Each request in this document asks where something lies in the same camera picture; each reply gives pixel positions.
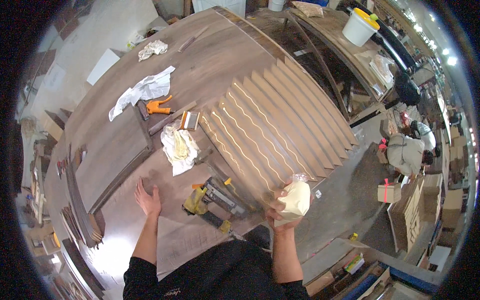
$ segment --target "ceiling light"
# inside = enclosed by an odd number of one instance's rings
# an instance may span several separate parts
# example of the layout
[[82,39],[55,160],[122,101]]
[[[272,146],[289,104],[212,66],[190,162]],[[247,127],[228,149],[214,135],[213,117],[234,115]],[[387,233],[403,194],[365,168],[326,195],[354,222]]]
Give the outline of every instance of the ceiling light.
[[451,56],[449,56],[448,59],[447,59],[447,64],[449,64],[449,65],[451,65],[451,66],[455,66],[455,65],[456,65],[456,62],[457,62],[456,57],[451,57]]

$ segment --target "black hair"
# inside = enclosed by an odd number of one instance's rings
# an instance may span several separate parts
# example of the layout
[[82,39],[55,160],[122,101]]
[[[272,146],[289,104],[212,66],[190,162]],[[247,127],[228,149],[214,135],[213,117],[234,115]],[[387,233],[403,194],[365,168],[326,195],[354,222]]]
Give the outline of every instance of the black hair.
[[423,151],[423,159],[421,163],[426,164],[428,166],[433,164],[433,153],[429,150]]

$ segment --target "bag of wood shavings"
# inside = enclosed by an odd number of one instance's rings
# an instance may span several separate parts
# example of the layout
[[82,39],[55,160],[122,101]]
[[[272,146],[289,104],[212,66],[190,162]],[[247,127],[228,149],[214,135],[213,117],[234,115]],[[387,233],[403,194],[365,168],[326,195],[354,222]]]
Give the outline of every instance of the bag of wood shavings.
[[301,1],[292,1],[292,4],[295,5],[304,15],[307,17],[324,17],[324,11],[322,7],[318,4],[307,3]]

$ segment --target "yellow lid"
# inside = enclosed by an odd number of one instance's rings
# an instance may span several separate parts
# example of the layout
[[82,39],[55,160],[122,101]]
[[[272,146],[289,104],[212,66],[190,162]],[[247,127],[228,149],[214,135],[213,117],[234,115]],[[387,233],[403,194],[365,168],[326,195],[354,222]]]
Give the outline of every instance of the yellow lid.
[[379,29],[380,29],[380,25],[379,25],[376,21],[372,20],[372,19],[370,18],[370,16],[369,16],[366,12],[364,12],[363,10],[361,10],[360,8],[354,8],[353,11],[354,11],[357,15],[359,15],[363,20],[365,20],[365,22],[367,22],[368,24],[370,24],[370,26],[372,26],[375,30],[379,30]]

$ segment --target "pink ribbon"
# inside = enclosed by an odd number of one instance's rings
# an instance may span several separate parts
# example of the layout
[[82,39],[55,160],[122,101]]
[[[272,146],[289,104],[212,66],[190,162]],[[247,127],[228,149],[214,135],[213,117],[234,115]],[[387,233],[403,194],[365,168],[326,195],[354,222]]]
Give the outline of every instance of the pink ribbon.
[[388,183],[388,178],[385,178],[385,184],[384,184],[384,186],[385,186],[384,202],[385,202],[385,203],[387,203],[387,186],[392,185],[392,184],[393,184],[393,182],[392,182],[392,183]]

